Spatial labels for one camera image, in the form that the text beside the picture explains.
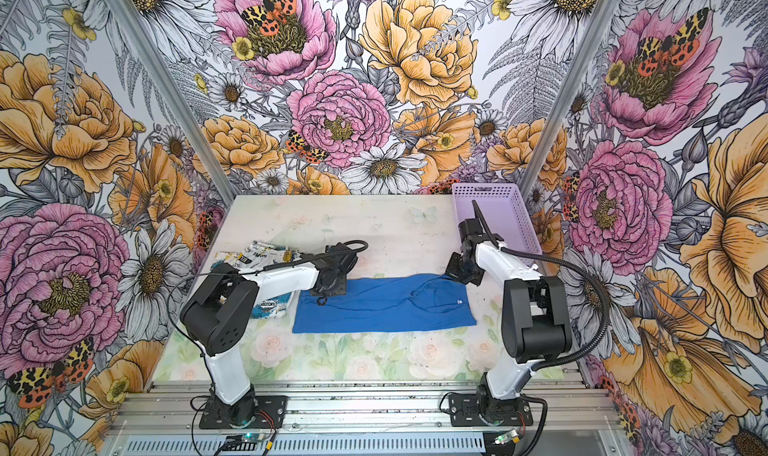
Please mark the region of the blue cloth garment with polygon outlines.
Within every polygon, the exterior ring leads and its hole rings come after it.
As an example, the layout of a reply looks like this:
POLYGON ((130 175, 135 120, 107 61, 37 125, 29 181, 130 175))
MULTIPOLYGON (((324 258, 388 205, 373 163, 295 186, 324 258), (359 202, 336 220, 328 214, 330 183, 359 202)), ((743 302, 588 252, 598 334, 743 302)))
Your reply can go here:
POLYGON ((444 275, 349 280, 346 293, 301 293, 295 334, 423 332, 476 324, 466 287, 444 275))

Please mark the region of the lavender plastic laundry basket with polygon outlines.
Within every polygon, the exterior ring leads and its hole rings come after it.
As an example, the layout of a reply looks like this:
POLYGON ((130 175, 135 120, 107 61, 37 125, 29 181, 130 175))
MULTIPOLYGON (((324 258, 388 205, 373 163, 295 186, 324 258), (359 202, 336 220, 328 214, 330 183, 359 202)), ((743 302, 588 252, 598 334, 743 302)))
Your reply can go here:
POLYGON ((524 198, 515 184, 456 183, 451 189, 458 223, 474 217, 475 201, 490 229, 511 249, 542 253, 524 198))

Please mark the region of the white teal yellow printed garment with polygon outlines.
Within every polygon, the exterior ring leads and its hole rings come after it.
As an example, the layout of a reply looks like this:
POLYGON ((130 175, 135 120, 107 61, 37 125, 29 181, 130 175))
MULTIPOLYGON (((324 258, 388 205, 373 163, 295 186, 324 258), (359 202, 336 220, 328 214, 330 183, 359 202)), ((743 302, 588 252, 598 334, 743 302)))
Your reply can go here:
MULTIPOLYGON (((236 269, 246 271, 258 270, 276 263, 292 262, 299 255, 298 251, 290 248, 253 241, 240 252, 217 252, 214 255, 211 267, 214 268, 220 264, 228 264, 236 269)), ((285 316, 294 295, 295 293, 285 293, 255 305, 251 318, 275 319, 285 316)))

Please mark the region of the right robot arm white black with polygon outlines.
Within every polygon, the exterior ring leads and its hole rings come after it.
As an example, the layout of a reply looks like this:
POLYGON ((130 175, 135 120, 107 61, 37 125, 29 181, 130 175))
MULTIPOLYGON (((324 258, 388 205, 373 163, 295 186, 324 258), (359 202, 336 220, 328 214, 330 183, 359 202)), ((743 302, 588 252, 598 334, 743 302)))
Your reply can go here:
POLYGON ((572 347, 564 284, 536 266, 544 257, 512 249, 481 217, 459 223, 461 250, 451 255, 445 275, 458 283, 480 285, 488 276, 501 289, 497 363, 482 376, 475 401, 465 403, 460 425, 530 424, 524 388, 546 364, 572 347))

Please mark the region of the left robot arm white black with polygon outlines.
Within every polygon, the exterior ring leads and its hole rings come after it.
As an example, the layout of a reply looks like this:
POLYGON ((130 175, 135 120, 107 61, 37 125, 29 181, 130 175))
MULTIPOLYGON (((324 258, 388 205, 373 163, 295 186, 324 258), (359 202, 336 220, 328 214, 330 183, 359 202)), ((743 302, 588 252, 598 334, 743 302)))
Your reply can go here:
POLYGON ((211 380, 206 409, 213 423, 246 428, 257 420, 271 419, 261 411, 240 350, 253 308, 294 292, 307 291, 321 302, 345 294, 347 275, 367 248, 367 242, 351 240, 262 269, 220 263, 206 274, 181 309, 180 323, 187 339, 201 351, 211 380))

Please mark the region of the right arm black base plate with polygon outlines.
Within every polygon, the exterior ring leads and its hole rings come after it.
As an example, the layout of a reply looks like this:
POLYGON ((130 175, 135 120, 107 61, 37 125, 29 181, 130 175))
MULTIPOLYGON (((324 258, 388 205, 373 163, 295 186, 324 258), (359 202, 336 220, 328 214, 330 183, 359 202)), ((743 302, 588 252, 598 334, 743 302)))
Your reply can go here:
POLYGON ((533 415, 522 398, 498 400, 477 393, 448 392, 443 395, 439 409, 450 418, 453 427, 531 426, 533 415))

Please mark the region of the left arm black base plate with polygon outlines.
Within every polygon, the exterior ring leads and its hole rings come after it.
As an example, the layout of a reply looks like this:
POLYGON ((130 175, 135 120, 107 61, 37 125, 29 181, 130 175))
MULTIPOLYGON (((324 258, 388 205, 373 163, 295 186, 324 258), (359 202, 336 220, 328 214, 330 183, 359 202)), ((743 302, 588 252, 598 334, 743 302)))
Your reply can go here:
POLYGON ((246 394, 233 405, 208 398, 199 421, 204 430, 280 429, 287 412, 286 396, 246 394))

